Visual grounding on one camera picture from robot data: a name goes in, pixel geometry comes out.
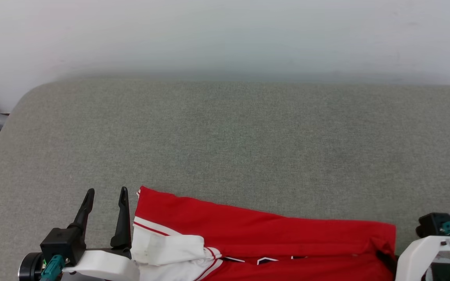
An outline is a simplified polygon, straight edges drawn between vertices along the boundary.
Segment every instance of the gray table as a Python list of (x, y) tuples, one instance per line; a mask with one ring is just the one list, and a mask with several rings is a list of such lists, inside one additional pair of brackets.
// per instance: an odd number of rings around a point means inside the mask
[(450, 213), (450, 87), (79, 80), (27, 94), (0, 133), (0, 280), (96, 189), (89, 247), (121, 186), (293, 217), (397, 225)]

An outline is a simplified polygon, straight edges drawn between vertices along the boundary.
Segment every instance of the red garment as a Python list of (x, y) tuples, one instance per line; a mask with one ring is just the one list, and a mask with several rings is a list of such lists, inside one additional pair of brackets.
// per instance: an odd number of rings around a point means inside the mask
[(199, 235), (216, 258), (206, 281), (392, 281), (377, 258), (393, 256), (395, 226), (381, 222), (297, 219), (140, 188), (135, 224)]

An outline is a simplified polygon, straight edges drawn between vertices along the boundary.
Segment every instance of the red stripe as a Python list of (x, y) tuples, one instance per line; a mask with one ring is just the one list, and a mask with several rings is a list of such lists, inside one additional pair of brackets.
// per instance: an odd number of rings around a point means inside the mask
[(214, 255), (214, 253), (213, 253), (213, 251), (211, 251), (211, 249), (210, 248), (208, 248), (208, 247), (205, 247), (208, 251), (210, 251), (211, 252), (211, 254), (213, 255), (213, 260), (216, 260), (216, 256)]
[(211, 267), (213, 267), (216, 261), (217, 260), (214, 260), (213, 263), (206, 270), (204, 270), (195, 280), (199, 280), (199, 278), (201, 278)]
[(166, 233), (164, 233), (164, 232), (157, 231), (157, 230), (152, 229), (152, 228), (148, 228), (147, 226), (143, 226), (142, 224), (139, 224), (138, 222), (133, 222), (133, 223), (136, 224), (137, 226), (141, 226), (141, 227), (143, 227), (143, 228), (145, 228), (145, 229), (148, 229), (148, 230), (150, 230), (150, 231), (154, 231), (155, 233), (159, 233), (159, 234), (162, 234), (162, 235), (164, 235), (164, 236), (170, 236), (170, 235), (168, 235), (168, 234), (166, 234)]

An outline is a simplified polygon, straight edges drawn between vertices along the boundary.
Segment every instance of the white plastic robot part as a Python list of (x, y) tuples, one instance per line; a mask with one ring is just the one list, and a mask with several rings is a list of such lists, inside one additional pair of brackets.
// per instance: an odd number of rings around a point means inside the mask
[(75, 267), (65, 267), (62, 271), (112, 281), (139, 281), (140, 278), (133, 260), (100, 250), (85, 251)]
[(427, 236), (412, 242), (400, 255), (396, 281), (420, 281), (440, 251), (450, 251), (450, 236)]

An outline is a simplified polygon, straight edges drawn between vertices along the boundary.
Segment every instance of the white wall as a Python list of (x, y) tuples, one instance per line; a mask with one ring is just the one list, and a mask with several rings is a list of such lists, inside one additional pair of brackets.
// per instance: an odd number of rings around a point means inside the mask
[(450, 0), (0, 0), (0, 111), (61, 78), (450, 84)]

